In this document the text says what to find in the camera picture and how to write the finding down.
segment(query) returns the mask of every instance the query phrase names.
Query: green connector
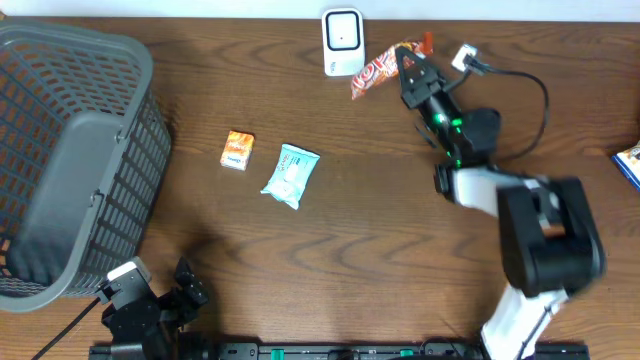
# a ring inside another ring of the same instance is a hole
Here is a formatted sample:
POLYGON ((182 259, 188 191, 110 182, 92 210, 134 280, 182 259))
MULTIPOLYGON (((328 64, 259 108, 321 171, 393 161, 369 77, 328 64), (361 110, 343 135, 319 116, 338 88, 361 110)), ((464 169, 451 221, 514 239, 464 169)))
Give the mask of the green connector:
POLYGON ((271 350, 271 360, 284 360, 284 350, 271 350))

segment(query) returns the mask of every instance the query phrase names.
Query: wood grain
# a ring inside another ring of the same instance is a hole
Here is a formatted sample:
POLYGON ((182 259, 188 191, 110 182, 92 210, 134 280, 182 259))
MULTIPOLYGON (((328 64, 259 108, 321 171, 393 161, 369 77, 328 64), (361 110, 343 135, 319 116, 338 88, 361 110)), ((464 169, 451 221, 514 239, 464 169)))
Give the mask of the wood grain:
MULTIPOLYGON (((443 159, 413 128, 390 82, 351 101, 349 79, 322 69, 311 20, 50 19, 143 42, 153 90, 174 131, 173 155, 140 256, 153 288, 173 285, 181 255, 215 290, 192 326, 265 342, 420 341, 472 336, 505 284, 497 223, 433 189, 443 159), (218 161, 230 129, 256 134, 246 172, 218 161), (322 158, 293 211, 259 190, 282 143, 322 158)), ((584 340, 593 359, 640 357, 640 201, 609 160, 639 138, 640 25, 367 21, 368 57, 422 31, 448 71, 461 42, 483 60, 539 76, 552 120, 511 170, 577 175, 607 250, 606 277, 568 306, 544 339, 584 340)), ((456 91, 465 108, 504 118, 500 152, 525 146, 541 118, 533 83, 474 77, 456 91)), ((86 304, 60 299, 2 314, 0 358, 32 356, 86 304)), ((110 340, 94 310, 48 355, 86 358, 110 340)))

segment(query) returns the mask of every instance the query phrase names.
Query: white wall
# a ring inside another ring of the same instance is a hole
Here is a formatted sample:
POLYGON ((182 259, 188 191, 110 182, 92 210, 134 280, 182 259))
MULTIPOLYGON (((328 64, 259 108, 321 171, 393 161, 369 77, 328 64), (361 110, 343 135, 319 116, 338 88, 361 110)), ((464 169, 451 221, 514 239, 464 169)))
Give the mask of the white wall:
POLYGON ((640 0, 0 0, 7 15, 319 18, 354 6, 368 19, 640 21, 640 0))

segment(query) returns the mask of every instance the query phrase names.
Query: blue snack bag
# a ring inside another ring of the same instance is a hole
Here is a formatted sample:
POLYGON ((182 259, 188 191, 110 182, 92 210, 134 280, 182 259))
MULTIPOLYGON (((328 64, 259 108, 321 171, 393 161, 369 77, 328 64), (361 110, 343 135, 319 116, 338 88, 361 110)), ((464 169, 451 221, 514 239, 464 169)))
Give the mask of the blue snack bag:
POLYGON ((300 198, 320 155, 295 147, 282 145, 280 160, 267 186, 261 194, 271 194, 276 200, 298 210, 300 198))

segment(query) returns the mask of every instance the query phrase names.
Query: white device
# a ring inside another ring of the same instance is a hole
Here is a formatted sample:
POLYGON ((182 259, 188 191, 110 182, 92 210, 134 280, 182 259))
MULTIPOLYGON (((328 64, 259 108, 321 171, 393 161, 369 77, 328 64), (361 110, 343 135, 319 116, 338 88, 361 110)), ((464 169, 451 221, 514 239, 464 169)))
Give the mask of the white device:
POLYGON ((469 44, 462 45, 460 50, 458 50, 456 57, 453 58, 453 61, 451 62, 451 66, 453 66, 454 69, 460 72, 465 72, 467 70, 467 65, 465 65, 464 63, 464 58, 467 55, 471 55, 472 57, 475 57, 476 55, 478 55, 478 49, 474 48, 469 44))
POLYGON ((126 275, 129 271, 138 269, 140 275, 147 281, 151 282, 151 273, 147 270, 147 267, 144 265, 142 260, 139 257, 135 256, 130 261, 118 266, 117 268, 109 271, 107 273, 107 281, 111 282, 123 275, 126 275))
POLYGON ((322 43, 325 74, 357 74, 364 67, 362 14, 353 8, 325 11, 322 15, 322 43))

